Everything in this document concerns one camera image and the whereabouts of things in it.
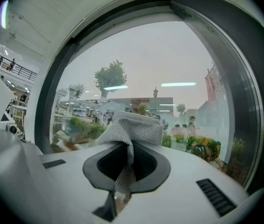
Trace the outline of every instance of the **railing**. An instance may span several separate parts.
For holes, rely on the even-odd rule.
[[[3,56],[0,55],[0,66],[12,73],[17,74],[18,76],[22,76],[28,80],[35,81],[35,78],[37,76],[37,73],[32,72],[31,70],[28,70],[17,63],[14,65],[11,65],[12,61],[9,59],[4,58]]]

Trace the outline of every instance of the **white wall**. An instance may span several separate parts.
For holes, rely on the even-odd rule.
[[[14,58],[17,64],[35,73],[38,73],[40,70],[40,66],[41,66],[40,63],[33,61],[27,57],[23,57],[18,53],[12,51],[11,49],[9,49],[9,47],[4,47],[1,44],[0,44],[0,55],[6,59],[9,59],[10,61],[12,61]]]
[[[40,91],[54,57],[58,51],[62,48],[65,42],[71,37],[75,36],[79,31],[86,27],[91,21],[96,17],[106,13],[107,11],[127,3],[131,0],[82,0],[80,1],[75,10],[67,16],[66,19],[60,21],[61,25],[53,37],[46,55],[44,56],[44,61],[42,64],[42,70],[39,72],[35,85],[31,92],[31,99],[28,103],[28,110],[26,114],[25,130],[28,140],[34,142],[34,131],[35,131],[35,111],[37,107],[37,102],[39,99]],[[261,11],[253,4],[251,0],[229,0],[243,10],[247,11],[249,14],[254,16],[259,20],[259,22],[264,26],[264,15]]]

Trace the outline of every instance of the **ceiling light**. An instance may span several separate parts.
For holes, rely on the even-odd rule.
[[[0,24],[3,29],[6,29],[7,26],[7,4],[8,0],[5,0],[1,6],[1,14],[0,14]]]
[[[163,83],[161,86],[163,87],[169,87],[169,86],[192,86],[196,85],[195,82],[185,82],[185,83]]]
[[[113,90],[127,89],[127,88],[128,88],[128,86],[126,86],[126,85],[120,85],[120,86],[105,87],[104,90],[113,91]]]

